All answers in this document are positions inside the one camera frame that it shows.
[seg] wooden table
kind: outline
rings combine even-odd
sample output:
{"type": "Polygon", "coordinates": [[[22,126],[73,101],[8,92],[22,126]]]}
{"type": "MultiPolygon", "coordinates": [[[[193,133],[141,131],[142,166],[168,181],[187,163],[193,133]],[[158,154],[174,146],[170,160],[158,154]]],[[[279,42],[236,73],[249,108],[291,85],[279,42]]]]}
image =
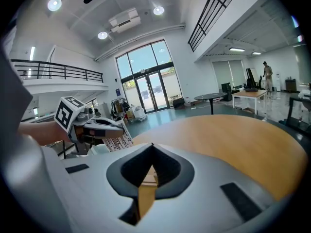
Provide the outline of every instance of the wooden table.
{"type": "Polygon", "coordinates": [[[232,94],[232,104],[233,108],[235,108],[235,103],[234,103],[234,97],[240,97],[240,98],[248,98],[248,99],[254,99],[255,100],[255,114],[258,114],[257,110],[257,99],[265,96],[265,110],[267,111],[267,91],[265,90],[259,90],[258,92],[246,92],[246,91],[240,91],[237,93],[232,94]]]}
{"type": "Polygon", "coordinates": [[[246,116],[188,117],[133,140],[134,144],[165,144],[222,159],[263,185],[276,200],[295,191],[308,163],[305,151],[288,133],[246,116]]]}

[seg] balcony railing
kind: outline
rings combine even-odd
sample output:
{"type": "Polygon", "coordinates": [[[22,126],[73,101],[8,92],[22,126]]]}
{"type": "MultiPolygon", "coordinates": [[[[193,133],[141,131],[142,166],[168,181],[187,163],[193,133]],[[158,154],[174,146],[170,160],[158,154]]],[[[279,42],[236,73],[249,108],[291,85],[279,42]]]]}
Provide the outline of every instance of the balcony railing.
{"type": "Polygon", "coordinates": [[[207,0],[188,41],[194,52],[232,0],[207,0]]]}
{"type": "Polygon", "coordinates": [[[103,74],[79,67],[44,61],[11,60],[18,74],[24,80],[32,79],[82,79],[103,83],[103,74]]]}

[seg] door frame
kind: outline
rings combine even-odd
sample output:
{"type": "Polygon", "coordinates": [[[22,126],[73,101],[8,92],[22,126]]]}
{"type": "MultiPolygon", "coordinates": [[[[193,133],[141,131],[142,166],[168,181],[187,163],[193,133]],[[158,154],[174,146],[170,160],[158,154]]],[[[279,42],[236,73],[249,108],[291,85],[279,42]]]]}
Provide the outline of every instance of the door frame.
{"type": "Polygon", "coordinates": [[[135,78],[134,80],[135,80],[136,88],[137,88],[137,91],[138,91],[138,97],[139,97],[139,100],[140,100],[141,107],[144,109],[146,114],[147,113],[156,112],[156,111],[167,110],[167,109],[170,108],[170,103],[169,103],[169,100],[167,98],[167,93],[166,93],[165,85],[164,85],[164,82],[163,82],[160,70],[152,72],[152,73],[148,73],[146,75],[142,75],[140,77],[135,78]],[[164,99],[165,99],[165,103],[166,103],[166,107],[160,108],[160,109],[157,106],[156,99],[155,99],[155,94],[154,94],[154,91],[152,89],[152,85],[151,85],[150,78],[149,78],[149,76],[154,75],[154,74],[158,74],[158,76],[159,76],[161,88],[162,88],[164,99]],[[151,101],[152,101],[152,104],[153,104],[153,107],[154,107],[154,109],[152,111],[148,111],[148,112],[146,111],[145,104],[144,104],[143,99],[141,97],[140,89],[139,89],[138,82],[137,82],[137,80],[139,80],[141,78],[145,78],[146,79],[147,88],[149,90],[150,98],[151,98],[151,101]]]}

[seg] air conditioner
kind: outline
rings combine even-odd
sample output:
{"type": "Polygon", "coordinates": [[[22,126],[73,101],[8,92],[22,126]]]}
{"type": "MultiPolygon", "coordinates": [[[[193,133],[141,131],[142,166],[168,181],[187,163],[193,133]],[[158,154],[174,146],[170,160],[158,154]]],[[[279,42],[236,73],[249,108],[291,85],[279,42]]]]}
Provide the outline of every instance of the air conditioner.
{"type": "Polygon", "coordinates": [[[135,8],[117,14],[115,17],[109,19],[109,22],[112,26],[111,31],[118,33],[133,28],[141,23],[135,8]]]}

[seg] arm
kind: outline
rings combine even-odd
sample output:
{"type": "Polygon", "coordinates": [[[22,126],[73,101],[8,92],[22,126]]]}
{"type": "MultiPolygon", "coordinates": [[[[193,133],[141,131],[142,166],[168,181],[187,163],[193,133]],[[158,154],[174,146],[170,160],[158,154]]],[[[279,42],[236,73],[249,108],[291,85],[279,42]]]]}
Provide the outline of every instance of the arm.
{"type": "Polygon", "coordinates": [[[70,142],[67,133],[55,121],[41,123],[21,122],[17,132],[30,135],[41,146],[61,140],[70,142]]]}

